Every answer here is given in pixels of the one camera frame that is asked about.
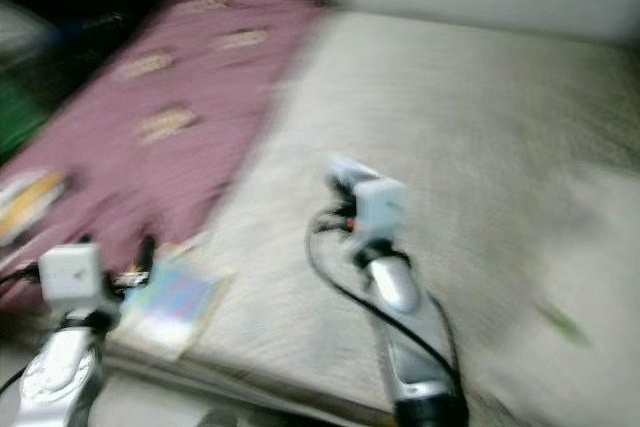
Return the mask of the pale blue white packet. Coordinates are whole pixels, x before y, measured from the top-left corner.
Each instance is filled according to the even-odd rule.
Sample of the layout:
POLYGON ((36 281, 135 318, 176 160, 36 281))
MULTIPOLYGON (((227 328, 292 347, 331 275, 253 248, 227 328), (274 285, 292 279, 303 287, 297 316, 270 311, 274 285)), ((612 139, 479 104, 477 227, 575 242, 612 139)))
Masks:
POLYGON ((334 188, 349 190, 366 181, 380 179, 381 175, 355 158, 344 154, 332 154, 328 163, 328 177, 334 188))

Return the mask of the colourful yellow-edged book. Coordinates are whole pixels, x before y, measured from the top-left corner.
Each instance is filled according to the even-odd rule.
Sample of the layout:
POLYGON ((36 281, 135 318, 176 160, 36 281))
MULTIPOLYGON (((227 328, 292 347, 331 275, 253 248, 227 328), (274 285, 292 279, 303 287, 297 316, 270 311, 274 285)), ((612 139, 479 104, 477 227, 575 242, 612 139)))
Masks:
POLYGON ((147 285, 125 296, 115 343, 150 357, 178 360, 195 345, 236 271, 214 267, 201 255, 160 259, 147 285))

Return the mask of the white quilted mattress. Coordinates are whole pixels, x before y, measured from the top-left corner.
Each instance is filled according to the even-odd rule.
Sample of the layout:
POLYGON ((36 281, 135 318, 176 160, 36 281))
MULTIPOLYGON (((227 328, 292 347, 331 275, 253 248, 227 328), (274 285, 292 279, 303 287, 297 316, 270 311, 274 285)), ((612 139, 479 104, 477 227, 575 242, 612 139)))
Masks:
POLYGON ((114 362, 390 427, 380 328, 307 262, 333 154, 406 186, 396 245, 451 318, 472 427, 640 427, 640 55, 401 17, 320 30, 192 249, 236 271, 205 331, 114 362))

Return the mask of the purple cartoon print blanket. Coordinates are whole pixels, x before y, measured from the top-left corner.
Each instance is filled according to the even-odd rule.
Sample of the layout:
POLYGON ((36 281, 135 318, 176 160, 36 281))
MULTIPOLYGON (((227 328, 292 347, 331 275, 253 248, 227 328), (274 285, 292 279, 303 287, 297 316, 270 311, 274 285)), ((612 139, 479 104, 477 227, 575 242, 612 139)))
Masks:
POLYGON ((1 272, 90 236, 127 271, 146 239, 183 243, 230 190, 274 93, 335 0, 169 0, 3 166, 69 177, 1 272))

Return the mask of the small green scrap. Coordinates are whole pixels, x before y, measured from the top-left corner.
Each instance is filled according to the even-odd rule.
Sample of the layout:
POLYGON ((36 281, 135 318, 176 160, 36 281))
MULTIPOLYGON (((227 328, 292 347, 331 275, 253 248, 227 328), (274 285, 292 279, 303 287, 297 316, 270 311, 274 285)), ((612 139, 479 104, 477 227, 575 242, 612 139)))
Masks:
POLYGON ((540 303, 536 305, 536 311, 538 311, 541 318, 544 318, 545 322, 548 322, 550 328, 553 328, 567 343, 580 346, 588 346, 590 344, 589 337, 582 331, 579 323, 564 313, 562 309, 559 309, 557 305, 540 303))

